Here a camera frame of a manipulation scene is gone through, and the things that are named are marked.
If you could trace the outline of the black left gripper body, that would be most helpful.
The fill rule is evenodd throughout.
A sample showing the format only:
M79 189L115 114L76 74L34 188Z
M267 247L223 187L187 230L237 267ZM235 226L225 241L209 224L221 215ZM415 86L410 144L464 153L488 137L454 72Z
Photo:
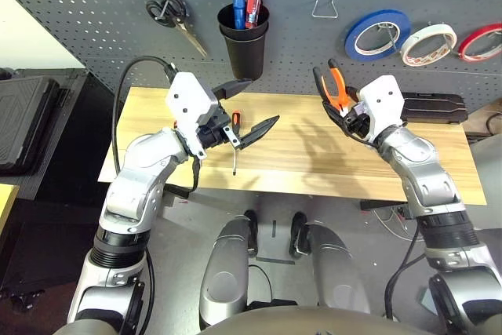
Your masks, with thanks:
M232 147L240 145L238 132L235 130L231 116L224 109L216 109L209 121L199 127L199 140L204 149L230 143Z

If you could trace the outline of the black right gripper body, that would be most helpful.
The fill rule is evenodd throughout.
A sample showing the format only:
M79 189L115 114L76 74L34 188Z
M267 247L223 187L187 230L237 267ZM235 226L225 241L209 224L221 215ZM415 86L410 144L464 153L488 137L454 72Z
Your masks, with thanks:
M355 104L344 116L344 132L348 137L369 139L370 117L363 103Z

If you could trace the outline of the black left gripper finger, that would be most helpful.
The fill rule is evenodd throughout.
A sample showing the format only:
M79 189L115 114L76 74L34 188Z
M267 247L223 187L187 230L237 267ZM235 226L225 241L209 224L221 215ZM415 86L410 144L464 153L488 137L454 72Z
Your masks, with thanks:
M263 120L262 122L254 125L251 130L243 137L238 138L237 150L242 150L250 145L256 143L258 140L263 138L279 120L279 116Z
M213 94L218 100L227 100L236 96L253 83L250 79L238 79L225 82L213 89Z

